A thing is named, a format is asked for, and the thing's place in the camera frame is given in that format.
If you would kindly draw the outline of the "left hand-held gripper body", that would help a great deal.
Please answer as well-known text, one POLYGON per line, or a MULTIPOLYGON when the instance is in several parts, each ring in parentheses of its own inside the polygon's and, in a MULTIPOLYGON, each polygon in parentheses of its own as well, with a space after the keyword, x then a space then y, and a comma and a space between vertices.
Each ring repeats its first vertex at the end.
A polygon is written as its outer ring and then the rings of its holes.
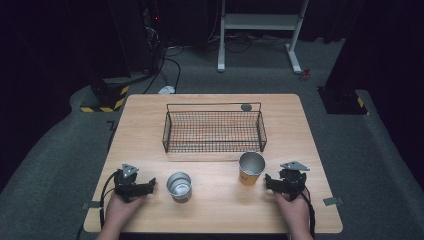
POLYGON ((114 177, 115 194, 127 203, 135 197, 140 197, 138 196, 139 190, 145 188, 142 184, 136 183, 138 171, 137 167, 126 163, 123 163, 122 167, 116 171, 114 177))

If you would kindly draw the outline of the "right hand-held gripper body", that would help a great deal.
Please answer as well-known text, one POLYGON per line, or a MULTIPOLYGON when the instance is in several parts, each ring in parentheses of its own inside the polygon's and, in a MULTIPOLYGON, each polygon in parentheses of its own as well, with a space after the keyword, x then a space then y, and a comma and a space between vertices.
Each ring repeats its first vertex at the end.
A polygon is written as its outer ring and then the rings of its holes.
POLYGON ((305 189, 306 172, 309 167, 292 161, 281 164, 282 170, 279 172, 280 179, 283 181, 282 192, 289 195, 290 200, 294 200, 305 189))

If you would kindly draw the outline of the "silver metal cup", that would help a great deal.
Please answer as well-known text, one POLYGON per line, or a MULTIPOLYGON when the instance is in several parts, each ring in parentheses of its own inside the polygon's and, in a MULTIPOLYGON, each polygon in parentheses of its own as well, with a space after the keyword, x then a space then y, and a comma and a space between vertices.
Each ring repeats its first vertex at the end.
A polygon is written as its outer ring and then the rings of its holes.
POLYGON ((192 181, 188 174, 175 172, 167 180, 166 187, 174 201, 187 202, 192 196, 192 181))

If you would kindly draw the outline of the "black wire basket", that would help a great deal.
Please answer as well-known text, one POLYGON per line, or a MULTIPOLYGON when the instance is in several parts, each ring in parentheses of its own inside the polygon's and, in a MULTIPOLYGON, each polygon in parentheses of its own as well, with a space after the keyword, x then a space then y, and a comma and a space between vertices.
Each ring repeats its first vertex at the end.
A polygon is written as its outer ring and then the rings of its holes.
POLYGON ((263 152, 267 144, 260 102, 168 103, 166 153, 263 152), (242 104, 252 110, 242 111, 242 104))

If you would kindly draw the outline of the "person's left hand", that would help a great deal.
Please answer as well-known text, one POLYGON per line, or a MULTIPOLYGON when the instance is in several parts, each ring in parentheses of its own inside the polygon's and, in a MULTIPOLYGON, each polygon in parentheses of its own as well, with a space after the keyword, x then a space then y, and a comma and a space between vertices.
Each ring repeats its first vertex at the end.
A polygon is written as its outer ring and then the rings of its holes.
POLYGON ((145 196, 141 196, 127 203, 120 196, 113 193, 107 206, 105 223, 102 229, 121 232, 145 199, 145 196))

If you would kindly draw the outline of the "person's right hand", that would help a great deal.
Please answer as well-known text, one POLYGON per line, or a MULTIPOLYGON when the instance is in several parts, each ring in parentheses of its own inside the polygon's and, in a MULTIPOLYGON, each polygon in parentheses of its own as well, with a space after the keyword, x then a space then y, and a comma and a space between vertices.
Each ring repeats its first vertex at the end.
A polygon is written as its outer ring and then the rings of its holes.
POLYGON ((288 201, 282 194, 273 193, 279 211, 287 224, 290 233, 309 232, 310 217, 307 202, 302 196, 288 201))

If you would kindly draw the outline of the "yellow paper cup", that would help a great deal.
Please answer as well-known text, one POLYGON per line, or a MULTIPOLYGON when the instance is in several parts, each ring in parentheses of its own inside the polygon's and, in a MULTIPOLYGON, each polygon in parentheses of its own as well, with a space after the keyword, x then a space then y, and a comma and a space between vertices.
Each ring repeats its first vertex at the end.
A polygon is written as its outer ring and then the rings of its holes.
POLYGON ((239 180, 245 186, 252 186, 263 173, 266 162, 257 152, 245 152, 239 158, 239 180))

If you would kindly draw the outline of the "black yellow striped base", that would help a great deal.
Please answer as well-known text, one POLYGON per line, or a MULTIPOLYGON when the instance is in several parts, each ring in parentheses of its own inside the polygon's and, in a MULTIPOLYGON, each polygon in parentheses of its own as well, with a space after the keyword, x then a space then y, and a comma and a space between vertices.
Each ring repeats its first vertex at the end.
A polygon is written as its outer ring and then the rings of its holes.
POLYGON ((317 91, 328 114, 366 115, 364 101, 354 90, 333 90, 318 87, 317 91))
POLYGON ((84 113, 109 113, 118 111, 123 106, 129 86, 109 85, 104 80, 98 80, 90 85, 90 90, 91 95, 80 105, 80 110, 84 113))

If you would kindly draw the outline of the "dark equipment rack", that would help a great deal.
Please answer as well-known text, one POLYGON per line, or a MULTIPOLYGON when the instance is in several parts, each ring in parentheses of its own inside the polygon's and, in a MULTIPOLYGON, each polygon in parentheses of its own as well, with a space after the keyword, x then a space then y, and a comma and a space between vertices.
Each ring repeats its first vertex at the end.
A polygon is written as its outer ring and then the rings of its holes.
POLYGON ((130 74, 151 75, 163 48, 161 0, 110 0, 130 74))

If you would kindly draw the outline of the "white metal stand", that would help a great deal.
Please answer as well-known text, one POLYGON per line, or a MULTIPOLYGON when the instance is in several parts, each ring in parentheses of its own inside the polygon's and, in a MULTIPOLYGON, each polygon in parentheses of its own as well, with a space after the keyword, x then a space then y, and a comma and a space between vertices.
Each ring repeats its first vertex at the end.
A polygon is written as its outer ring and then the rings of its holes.
POLYGON ((300 30, 303 25, 309 0, 302 0, 302 5, 297 14, 238 14, 226 12, 226 0, 221 0, 219 49, 217 71, 225 71, 225 31, 226 30, 272 30, 291 31, 292 38, 285 45, 293 72, 303 72, 295 53, 300 30))

